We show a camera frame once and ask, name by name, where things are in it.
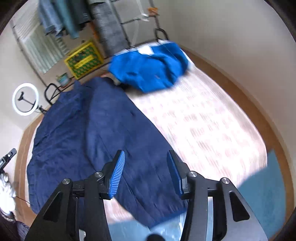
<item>clothing rack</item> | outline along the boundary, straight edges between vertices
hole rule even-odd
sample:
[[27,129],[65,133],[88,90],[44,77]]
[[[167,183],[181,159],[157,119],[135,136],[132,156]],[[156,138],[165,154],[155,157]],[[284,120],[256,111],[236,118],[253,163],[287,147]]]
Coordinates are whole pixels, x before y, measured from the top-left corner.
[[[162,39],[162,38],[160,38],[160,37],[158,36],[158,33],[159,33],[159,32],[163,33],[163,35],[164,35],[164,37],[165,37],[166,40],[169,40],[166,31],[160,27],[160,23],[159,23],[158,15],[154,15],[154,16],[149,16],[149,18],[154,18],[154,20],[155,20],[155,24],[156,24],[156,28],[154,29],[154,36],[155,36],[155,38],[154,38],[154,39],[147,40],[147,41],[142,42],[142,43],[139,43],[139,44],[137,44],[136,46],[131,46],[130,39],[129,39],[129,37],[128,37],[128,35],[127,35],[127,33],[126,33],[126,31],[125,31],[125,29],[124,29],[123,26],[124,26],[125,24],[131,23],[131,22],[134,22],[134,21],[140,21],[141,19],[140,19],[140,18],[133,18],[133,19],[131,19],[131,20],[128,20],[128,21],[122,22],[121,19],[120,19],[119,14],[118,14],[118,12],[117,12],[115,6],[114,6],[114,4],[113,4],[113,2],[115,2],[115,1],[110,1],[110,2],[109,2],[109,3],[110,3],[110,7],[111,7],[111,9],[112,9],[112,11],[113,11],[115,17],[117,18],[118,22],[120,23],[120,25],[121,25],[121,27],[122,27],[122,31],[123,31],[123,34],[124,34],[124,36],[125,36],[125,39],[126,39],[126,41],[127,41],[127,43],[128,43],[128,48],[129,48],[129,49],[132,48],[132,47],[137,47],[137,46],[142,45],[142,44],[145,44],[145,43],[149,43],[149,42],[152,42],[152,41],[158,41],[158,40]],[[150,4],[150,6],[151,6],[152,8],[155,7],[153,0],[149,0],[149,4]],[[97,68],[97,69],[100,69],[100,68],[102,68],[102,67],[108,65],[109,63],[110,63],[110,62],[106,62],[106,63],[102,64],[102,65],[101,65],[99,68]],[[74,84],[74,80],[75,80],[75,78],[72,77],[70,83],[67,84],[65,87],[63,87],[63,86],[61,86],[61,85],[60,85],[60,86],[57,86],[57,85],[54,84],[54,83],[50,83],[49,85],[46,85],[46,89],[45,89],[45,91],[44,91],[44,97],[45,97],[46,101],[47,101],[50,105],[53,105],[52,100],[53,100],[55,97],[57,97],[61,92],[65,91],[66,89],[68,89],[69,87],[71,87],[71,86]],[[51,95],[51,97],[49,98],[48,95],[47,95],[47,91],[48,91],[48,89],[49,89],[51,86],[52,86],[55,90],[54,90],[53,94]]]

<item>screw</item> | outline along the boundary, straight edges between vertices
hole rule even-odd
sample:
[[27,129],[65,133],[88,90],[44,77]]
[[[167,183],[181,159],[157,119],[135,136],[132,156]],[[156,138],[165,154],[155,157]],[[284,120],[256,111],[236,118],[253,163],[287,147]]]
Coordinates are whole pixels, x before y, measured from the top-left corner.
[[222,178],[222,182],[225,184],[230,183],[230,180],[227,177]]
[[103,176],[103,173],[102,172],[96,172],[94,174],[95,177],[102,177]]
[[197,177],[197,172],[191,171],[188,173],[190,177]]
[[63,181],[62,181],[63,184],[67,185],[70,183],[70,179],[69,178],[65,178]]

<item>blue mat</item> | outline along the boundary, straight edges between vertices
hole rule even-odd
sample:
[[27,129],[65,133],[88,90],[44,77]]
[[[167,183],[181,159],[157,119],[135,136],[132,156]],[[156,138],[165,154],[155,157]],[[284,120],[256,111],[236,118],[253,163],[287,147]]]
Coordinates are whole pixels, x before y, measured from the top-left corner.
[[273,150],[267,155],[267,167],[248,178],[238,190],[271,238],[283,226],[286,216],[284,180]]

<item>metal rod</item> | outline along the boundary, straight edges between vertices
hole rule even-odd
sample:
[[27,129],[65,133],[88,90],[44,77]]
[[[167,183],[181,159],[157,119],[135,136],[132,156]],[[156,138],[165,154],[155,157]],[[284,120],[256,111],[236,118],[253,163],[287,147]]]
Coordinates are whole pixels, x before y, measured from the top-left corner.
[[54,90],[54,92],[52,93],[52,97],[54,96],[54,94],[55,94],[57,91],[59,91],[59,90],[57,90],[57,89]]
[[[68,89],[70,86],[72,86],[74,84],[74,82],[70,83],[69,85],[67,85],[67,87],[65,89],[62,89],[62,92],[66,89]],[[57,93],[56,95],[52,96],[52,98],[50,99],[50,101],[52,101],[55,97],[57,97],[61,92]]]
[[20,39],[19,37],[17,36],[17,33],[15,31],[15,25],[13,24],[13,21],[11,20],[10,21],[10,26],[11,26],[11,29],[12,29],[12,32],[13,32],[13,35],[15,37],[15,40],[17,41],[17,45],[19,46],[22,54],[24,55],[26,61],[28,62],[28,64],[30,65],[30,67],[32,68],[33,72],[37,75],[38,79],[42,82],[42,84],[44,84],[45,87],[47,87],[46,83],[44,82],[44,80],[41,78],[40,74],[37,72],[37,70],[35,69],[35,67],[33,66],[33,64],[31,63],[28,55],[26,54],[25,50],[23,49],[22,47],[22,44],[20,43]]
[[33,103],[31,103],[30,101],[28,101],[28,100],[26,100],[26,99],[22,99],[22,100],[26,101],[27,103],[31,104],[32,106],[35,105],[35,103],[33,104]]
[[[153,0],[149,0],[149,3],[151,7],[155,7]],[[154,19],[155,19],[156,27],[160,28],[159,19],[157,15],[154,16]]]
[[127,24],[127,23],[131,23],[131,22],[134,22],[134,21],[139,21],[139,20],[141,20],[140,18],[133,18],[133,19],[131,19],[131,20],[128,20],[128,21],[126,21],[126,22],[123,22],[123,23],[120,23],[121,25],[124,25],[124,24]]

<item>white wall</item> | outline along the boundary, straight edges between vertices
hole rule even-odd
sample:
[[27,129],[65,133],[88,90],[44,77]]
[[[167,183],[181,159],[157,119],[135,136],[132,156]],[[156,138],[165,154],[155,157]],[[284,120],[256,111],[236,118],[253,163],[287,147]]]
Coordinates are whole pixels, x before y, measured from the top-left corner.
[[11,123],[24,130],[37,113],[30,116],[18,115],[12,107],[12,94],[20,84],[32,83],[39,90],[40,104],[47,106],[43,98],[45,87],[25,60],[13,36],[10,24],[0,35],[0,82],[0,111]]
[[158,7],[160,27],[164,29],[171,41],[178,41],[179,29],[174,24],[174,6],[171,0],[154,0],[155,6]]
[[296,43],[287,27],[264,0],[174,3],[179,43],[235,79],[274,122],[296,190]]
[[[7,25],[0,35],[0,157],[6,155],[12,148],[18,151],[23,130],[36,117],[18,115],[12,107],[12,94],[17,86],[29,82],[38,90],[40,103],[47,106],[43,98],[45,87],[26,62],[13,36],[10,25]],[[9,174],[10,182],[14,180],[16,156],[4,168]]]
[[[13,124],[11,120],[0,111],[0,158],[6,155],[12,148],[18,151],[23,130]],[[9,174],[10,182],[13,182],[15,175],[16,155],[6,165],[4,171]]]

